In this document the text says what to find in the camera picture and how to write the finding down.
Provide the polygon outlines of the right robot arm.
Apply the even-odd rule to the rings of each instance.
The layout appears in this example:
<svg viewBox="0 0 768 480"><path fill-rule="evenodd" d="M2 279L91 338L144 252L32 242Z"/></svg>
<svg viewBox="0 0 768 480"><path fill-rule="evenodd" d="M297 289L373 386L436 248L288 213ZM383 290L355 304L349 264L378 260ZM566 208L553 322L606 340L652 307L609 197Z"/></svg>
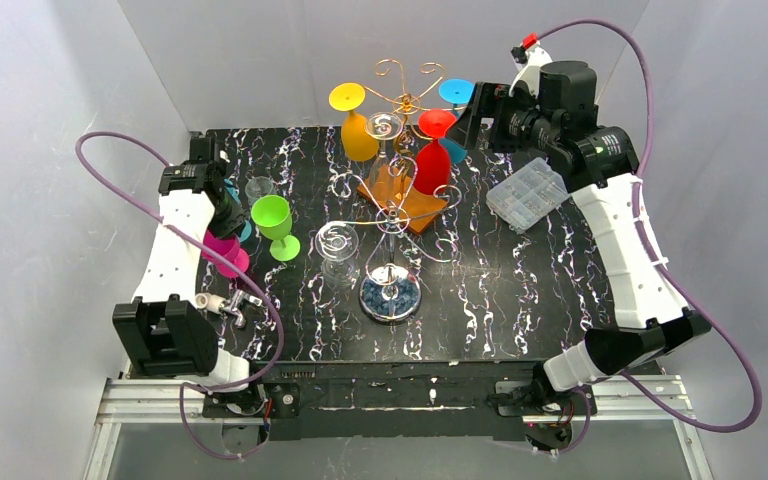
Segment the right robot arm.
<svg viewBox="0 0 768 480"><path fill-rule="evenodd" d="M598 122L597 77L583 61L541 66L537 91L478 82L446 136L472 149L481 122L492 122L488 146L499 153L545 154L584 215L609 279L616 328L584 339L536 366L532 388L545 396L569 391L671 353L708 333L710 322L662 273L650 225L641 212L642 181L633 143L620 127Z"/></svg>

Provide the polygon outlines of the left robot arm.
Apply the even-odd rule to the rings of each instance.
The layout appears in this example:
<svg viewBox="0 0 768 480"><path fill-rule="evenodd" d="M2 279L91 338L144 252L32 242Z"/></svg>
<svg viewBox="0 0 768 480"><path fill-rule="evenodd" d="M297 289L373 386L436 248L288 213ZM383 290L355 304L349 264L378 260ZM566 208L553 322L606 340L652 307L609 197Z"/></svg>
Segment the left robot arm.
<svg viewBox="0 0 768 480"><path fill-rule="evenodd" d="M219 257L246 270L240 236L249 230L239 198L226 183L228 163L212 137L193 138L189 157L164 169L159 185L162 217L145 273L133 298L115 306L112 323L135 372L180 378L230 391L245 388L248 361L218 344L195 288L204 252L183 239L200 241Z"/></svg>

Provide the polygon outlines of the clear patterned wine glass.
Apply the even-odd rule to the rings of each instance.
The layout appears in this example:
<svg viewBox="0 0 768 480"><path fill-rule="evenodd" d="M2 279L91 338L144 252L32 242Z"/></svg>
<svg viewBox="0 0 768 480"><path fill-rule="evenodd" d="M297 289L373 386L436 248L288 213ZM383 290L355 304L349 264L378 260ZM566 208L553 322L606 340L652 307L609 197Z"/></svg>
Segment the clear patterned wine glass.
<svg viewBox="0 0 768 480"><path fill-rule="evenodd" d="M253 206L260 198L272 195L275 192L275 182L266 176L255 176L250 178L244 186L244 194L248 205Z"/></svg>

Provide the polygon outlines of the green wine glass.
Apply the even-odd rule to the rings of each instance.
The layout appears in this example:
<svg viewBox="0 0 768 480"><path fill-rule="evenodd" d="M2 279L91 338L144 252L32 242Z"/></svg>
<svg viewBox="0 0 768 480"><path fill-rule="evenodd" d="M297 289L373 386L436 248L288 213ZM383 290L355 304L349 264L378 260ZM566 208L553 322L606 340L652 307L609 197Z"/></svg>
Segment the green wine glass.
<svg viewBox="0 0 768 480"><path fill-rule="evenodd" d="M300 241L291 233L293 218L287 199L265 195L253 204L251 217L261 235L271 241L269 251L275 260L288 262L300 253Z"/></svg>

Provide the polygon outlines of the pink wine glass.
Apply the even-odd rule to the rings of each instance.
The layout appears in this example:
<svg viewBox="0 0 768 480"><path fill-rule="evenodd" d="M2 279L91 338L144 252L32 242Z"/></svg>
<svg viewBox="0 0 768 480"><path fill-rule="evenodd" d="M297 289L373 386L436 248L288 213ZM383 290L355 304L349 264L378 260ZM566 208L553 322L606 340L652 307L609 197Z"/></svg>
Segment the pink wine glass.
<svg viewBox="0 0 768 480"><path fill-rule="evenodd" d="M241 272L245 273L248 270L250 265L249 255L245 250L242 249L240 242L236 237L218 239L211 233L210 230L206 230L203 244L207 248L212 249L214 252L220 254L222 258L233 264ZM234 271L232 268L229 268L221 261L217 260L208 252L202 250L201 256L212 263L223 277L228 279L235 279L239 277L236 271Z"/></svg>

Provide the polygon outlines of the clear wine glass front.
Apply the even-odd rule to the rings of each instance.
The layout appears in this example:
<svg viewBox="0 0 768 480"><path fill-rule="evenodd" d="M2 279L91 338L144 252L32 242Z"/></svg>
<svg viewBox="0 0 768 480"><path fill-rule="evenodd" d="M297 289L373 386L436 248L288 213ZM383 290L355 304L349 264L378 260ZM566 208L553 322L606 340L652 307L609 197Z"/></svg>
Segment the clear wine glass front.
<svg viewBox="0 0 768 480"><path fill-rule="evenodd" d="M322 258L325 282L334 288L352 287L359 276L359 237L354 227L343 221L327 222L317 231L314 244Z"/></svg>

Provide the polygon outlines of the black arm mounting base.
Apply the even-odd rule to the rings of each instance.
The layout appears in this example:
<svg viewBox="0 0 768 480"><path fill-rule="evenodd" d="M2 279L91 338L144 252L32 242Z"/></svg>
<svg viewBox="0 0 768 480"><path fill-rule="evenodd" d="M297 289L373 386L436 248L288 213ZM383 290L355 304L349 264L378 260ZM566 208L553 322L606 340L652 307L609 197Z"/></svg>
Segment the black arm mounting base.
<svg viewBox="0 0 768 480"><path fill-rule="evenodd" d="M205 419L259 427L263 440L490 437L542 451L573 442L597 412L589 387L553 394L534 361L281 361L253 385L203 401Z"/></svg>

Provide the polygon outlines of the teal blue wine glass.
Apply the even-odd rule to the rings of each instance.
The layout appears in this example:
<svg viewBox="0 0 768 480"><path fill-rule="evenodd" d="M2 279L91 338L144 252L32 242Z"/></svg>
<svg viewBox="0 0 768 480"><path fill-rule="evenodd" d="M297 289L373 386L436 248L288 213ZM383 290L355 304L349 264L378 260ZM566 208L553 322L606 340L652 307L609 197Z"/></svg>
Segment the teal blue wine glass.
<svg viewBox="0 0 768 480"><path fill-rule="evenodd" d="M241 211L243 213L246 213L245 208L243 207L242 201L240 199L239 195L239 189L234 184L234 182L231 179L226 178L224 180L225 188L227 192L231 195L232 199L236 202L236 204L240 207ZM246 241L252 233L252 225L247 217L244 218L243 226L240 232L237 235L237 239L240 243Z"/></svg>

